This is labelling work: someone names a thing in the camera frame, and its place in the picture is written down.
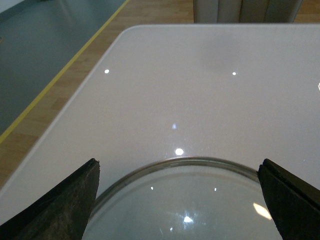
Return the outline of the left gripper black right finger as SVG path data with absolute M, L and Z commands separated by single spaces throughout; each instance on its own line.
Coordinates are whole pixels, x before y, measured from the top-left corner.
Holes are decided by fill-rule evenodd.
M 267 209 L 284 240 L 320 238 L 320 190 L 265 159 L 257 172 Z

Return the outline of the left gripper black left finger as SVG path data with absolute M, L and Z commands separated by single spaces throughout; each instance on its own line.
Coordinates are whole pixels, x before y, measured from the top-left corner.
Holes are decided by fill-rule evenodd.
M 96 200 L 100 164 L 90 159 L 0 226 L 2 240 L 80 240 Z

